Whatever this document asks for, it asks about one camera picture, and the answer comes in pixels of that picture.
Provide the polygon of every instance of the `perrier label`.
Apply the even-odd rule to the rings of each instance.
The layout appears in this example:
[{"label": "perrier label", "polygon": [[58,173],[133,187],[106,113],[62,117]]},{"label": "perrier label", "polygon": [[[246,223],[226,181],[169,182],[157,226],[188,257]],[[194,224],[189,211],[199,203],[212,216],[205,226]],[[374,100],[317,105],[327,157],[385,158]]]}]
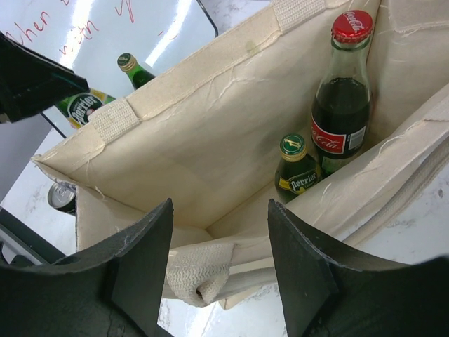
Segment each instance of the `perrier label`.
[{"label": "perrier label", "polygon": [[89,116],[96,109],[113,101],[115,98],[91,89],[88,93],[79,93],[65,98],[55,106],[69,120],[74,128],[81,128],[89,122]]},{"label": "perrier label", "polygon": [[321,168],[307,154],[304,138],[296,133],[284,136],[279,143],[281,161],[274,184],[282,202],[287,203],[322,179]]}]

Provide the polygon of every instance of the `green bottle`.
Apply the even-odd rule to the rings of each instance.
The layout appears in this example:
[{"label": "green bottle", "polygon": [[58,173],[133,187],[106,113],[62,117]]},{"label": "green bottle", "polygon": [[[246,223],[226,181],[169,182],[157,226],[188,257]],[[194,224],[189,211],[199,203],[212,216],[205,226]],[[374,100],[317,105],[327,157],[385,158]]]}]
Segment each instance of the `green bottle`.
[{"label": "green bottle", "polygon": [[281,201],[286,204],[321,181],[321,167],[307,154],[304,138],[296,133],[284,136],[279,149],[282,159],[274,184]]},{"label": "green bottle", "polygon": [[79,93],[61,100],[55,106],[69,120],[74,128],[81,128],[89,122],[89,115],[96,109],[115,100],[115,98],[91,89],[88,93]]},{"label": "green bottle", "polygon": [[151,72],[142,68],[130,53],[121,54],[117,59],[117,64],[128,75],[134,89],[139,89],[155,77]]}]

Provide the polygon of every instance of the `glass bottle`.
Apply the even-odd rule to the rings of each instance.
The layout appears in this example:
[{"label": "glass bottle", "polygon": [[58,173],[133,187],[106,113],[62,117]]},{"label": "glass bottle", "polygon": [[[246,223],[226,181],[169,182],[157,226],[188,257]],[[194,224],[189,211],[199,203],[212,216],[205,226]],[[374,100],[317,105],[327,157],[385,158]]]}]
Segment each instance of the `glass bottle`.
[{"label": "glass bottle", "polygon": [[274,185],[281,201],[288,203],[321,181],[321,168],[310,155],[304,138],[296,133],[284,136],[279,143],[281,160]]},{"label": "glass bottle", "polygon": [[142,68],[130,53],[121,54],[117,59],[117,64],[128,75],[134,89],[139,89],[155,77],[151,72]]},{"label": "glass bottle", "polygon": [[55,106],[69,120],[74,128],[81,128],[89,122],[89,116],[98,108],[115,100],[101,91],[91,89],[61,100]]},{"label": "glass bottle", "polygon": [[312,107],[311,133],[326,175],[359,154],[366,137],[372,94],[366,52],[373,19],[364,11],[347,11],[332,27],[332,58]]}]

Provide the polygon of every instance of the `white marble surface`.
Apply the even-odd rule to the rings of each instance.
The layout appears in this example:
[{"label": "white marble surface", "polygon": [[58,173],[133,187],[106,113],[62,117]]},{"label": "white marble surface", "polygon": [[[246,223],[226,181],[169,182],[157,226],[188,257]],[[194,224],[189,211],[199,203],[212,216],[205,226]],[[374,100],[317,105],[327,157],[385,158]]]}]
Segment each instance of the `white marble surface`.
[{"label": "white marble surface", "polygon": [[[203,0],[220,33],[267,5],[266,1]],[[37,153],[61,138],[51,132]],[[73,253],[74,218],[54,211],[46,201],[51,181],[29,164],[1,205],[66,254]],[[449,253],[449,166],[422,191],[398,219],[369,241],[363,250],[393,260],[416,263]],[[231,310],[218,303],[195,308],[180,300],[162,300],[159,325],[175,337],[282,337],[286,335],[277,285],[262,287]]]},{"label": "white marble surface", "polygon": [[216,24],[219,34],[238,25],[269,3],[261,0],[201,0],[201,2]]}]

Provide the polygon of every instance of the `whiteboard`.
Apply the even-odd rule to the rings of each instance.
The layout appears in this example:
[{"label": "whiteboard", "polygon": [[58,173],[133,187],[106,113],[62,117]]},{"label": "whiteboard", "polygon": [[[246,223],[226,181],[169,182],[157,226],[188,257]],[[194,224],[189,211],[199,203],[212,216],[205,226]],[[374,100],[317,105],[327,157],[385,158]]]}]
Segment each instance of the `whiteboard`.
[{"label": "whiteboard", "polygon": [[[115,98],[133,91],[120,54],[157,76],[216,36],[197,0],[0,0],[0,8],[6,36]],[[66,136],[75,132],[56,108],[45,115]]]}]

